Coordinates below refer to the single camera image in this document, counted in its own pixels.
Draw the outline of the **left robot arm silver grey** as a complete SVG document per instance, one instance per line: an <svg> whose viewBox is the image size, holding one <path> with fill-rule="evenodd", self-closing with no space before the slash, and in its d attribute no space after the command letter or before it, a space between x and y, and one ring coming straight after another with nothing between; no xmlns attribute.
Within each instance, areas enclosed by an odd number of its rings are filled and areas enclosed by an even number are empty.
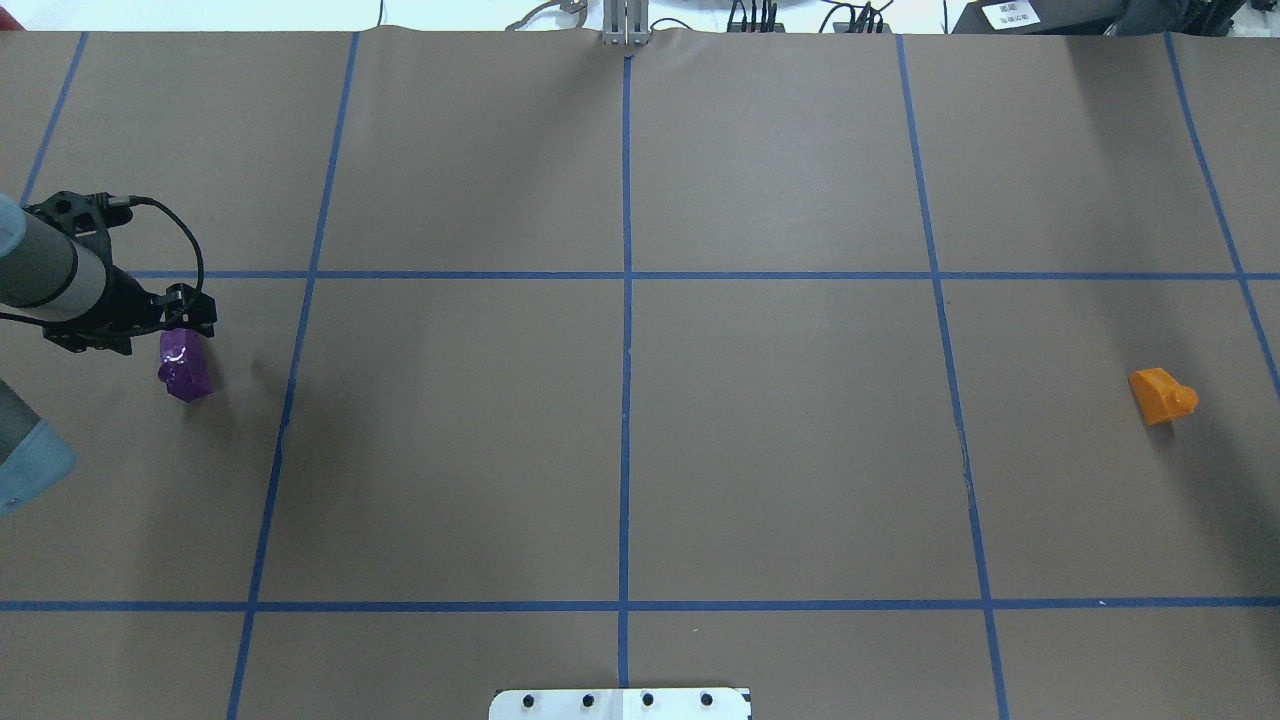
<svg viewBox="0 0 1280 720"><path fill-rule="evenodd" d="M157 377L173 397L191 404L212 392L202 342L215 334L218 307L205 290L204 251L193 231L177 222L195 255L195 281L146 290L113 259L111 232L131 223L138 206L177 218L147 196L60 191L27 205L4 197L3 319L37 328L73 354L128 356L134 340L157 334Z"/></svg>

